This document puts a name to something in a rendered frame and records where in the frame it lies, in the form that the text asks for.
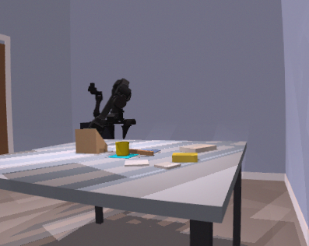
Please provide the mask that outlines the orange wooden curved bar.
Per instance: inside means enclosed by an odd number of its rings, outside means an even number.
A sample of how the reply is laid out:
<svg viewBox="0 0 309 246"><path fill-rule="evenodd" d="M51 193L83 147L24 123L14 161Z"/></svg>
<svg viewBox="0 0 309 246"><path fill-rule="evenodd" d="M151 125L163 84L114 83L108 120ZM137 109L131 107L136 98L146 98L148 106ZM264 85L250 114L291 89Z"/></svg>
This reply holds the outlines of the orange wooden curved bar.
<svg viewBox="0 0 309 246"><path fill-rule="evenodd" d="M140 150L140 149L129 149L129 153L147 155L147 156L154 156L153 151Z"/></svg>

